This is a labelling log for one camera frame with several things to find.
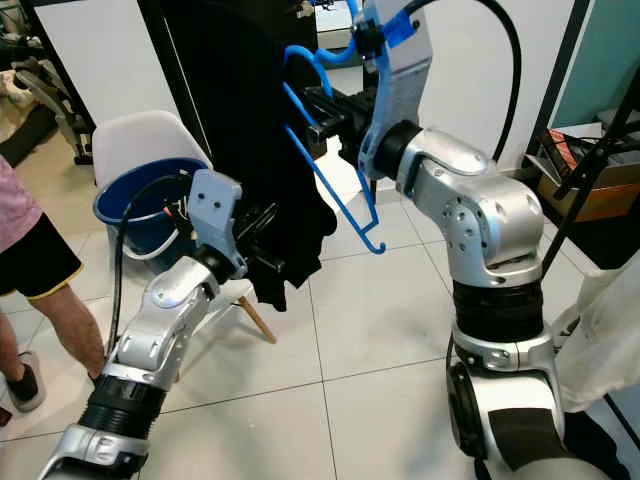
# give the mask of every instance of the black cloth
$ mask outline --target black cloth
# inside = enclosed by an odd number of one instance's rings
[[[630,480],[629,471],[618,460],[616,442],[585,412],[565,413],[564,443],[567,450],[598,467],[612,480]]]
[[[18,290],[30,299],[66,285],[82,263],[43,213],[29,232],[0,253],[0,295]]]
[[[214,168],[242,184],[236,218],[256,207],[278,206],[259,247],[284,261],[284,269],[276,273],[263,262],[250,262],[248,278],[259,301],[283,311],[284,281],[300,287],[320,269],[322,240],[335,231],[336,218],[283,130],[289,123],[305,138],[303,119],[283,93],[284,42],[280,33],[258,20],[283,15],[284,10],[279,2],[253,3],[255,9],[243,10],[252,3],[166,1],[164,9]],[[296,88],[303,76],[287,80]]]

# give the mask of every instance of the robotic arm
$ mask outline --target robotic arm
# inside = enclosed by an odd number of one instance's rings
[[[399,15],[396,2],[368,0],[355,25],[360,53],[379,72],[375,108],[363,95],[308,89],[304,105],[318,119],[310,136],[340,135],[343,158],[370,178],[394,179],[444,234],[457,317],[452,346],[459,361],[448,360],[446,373],[457,444],[476,465],[486,463],[494,479],[607,478],[562,444],[563,411],[542,319],[543,216],[535,195],[482,153],[418,126],[431,63],[423,13]],[[142,467],[149,429],[192,332],[218,285],[246,273],[231,233],[240,196],[232,179],[197,172],[189,214],[201,248],[148,286],[85,413],[40,480],[128,479]]]

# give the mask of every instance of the black cable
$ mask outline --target black cable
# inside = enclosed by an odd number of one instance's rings
[[[133,209],[136,204],[149,192],[165,183],[180,183],[190,177],[187,175],[166,175],[164,177],[157,178],[144,188],[140,189],[132,198],[127,208],[125,208],[122,214],[122,220],[118,226],[118,236],[116,237],[116,246],[114,252],[114,288],[113,288],[113,311],[111,314],[111,330],[109,331],[109,341],[107,343],[107,355],[111,354],[113,348],[116,345],[116,339],[118,338],[118,328],[120,326],[120,300],[122,298],[122,249],[124,246],[124,236],[127,231],[129,219],[133,214]]]
[[[451,367],[451,357],[453,356],[453,332],[449,335],[449,344],[447,345],[447,356],[444,361],[444,373],[449,375],[449,367]]]
[[[407,6],[404,7],[404,10],[410,15],[416,10],[428,5],[430,3],[435,2],[436,0],[413,0]],[[520,96],[520,77],[522,75],[522,49],[520,47],[520,39],[518,38],[518,32],[516,30],[515,25],[509,18],[507,12],[500,6],[498,2],[495,0],[475,0],[489,10],[491,10],[505,31],[507,32],[507,37],[509,38],[509,44],[511,45],[511,53],[513,55],[513,78],[511,80],[511,94],[509,95],[509,106],[507,107],[507,115],[504,119],[504,125],[502,126],[502,133],[500,134],[500,139],[498,140],[498,144],[496,145],[496,149],[493,152],[493,159],[497,162],[502,155],[504,150],[504,146],[507,143],[507,138],[509,137],[509,132],[511,131],[511,126],[513,124],[513,118],[516,114],[516,106],[518,104],[518,97]]]

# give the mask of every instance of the black sneaker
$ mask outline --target black sneaker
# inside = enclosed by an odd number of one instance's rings
[[[34,352],[21,353],[18,358],[24,364],[24,376],[17,382],[7,382],[9,397],[19,412],[35,410],[44,402],[44,382],[40,376],[38,357]]]

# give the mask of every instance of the wooden chair leg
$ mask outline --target wooden chair leg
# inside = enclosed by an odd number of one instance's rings
[[[247,315],[251,317],[251,320],[255,322],[264,336],[267,337],[267,340],[269,340],[270,343],[277,343],[278,340],[276,339],[275,335],[271,332],[267,324],[264,323],[264,320],[262,320],[260,314],[258,314],[255,308],[253,308],[253,305],[249,303],[249,300],[247,300],[246,297],[240,297],[238,299],[238,303],[242,308],[244,308],[244,311],[247,312]]]

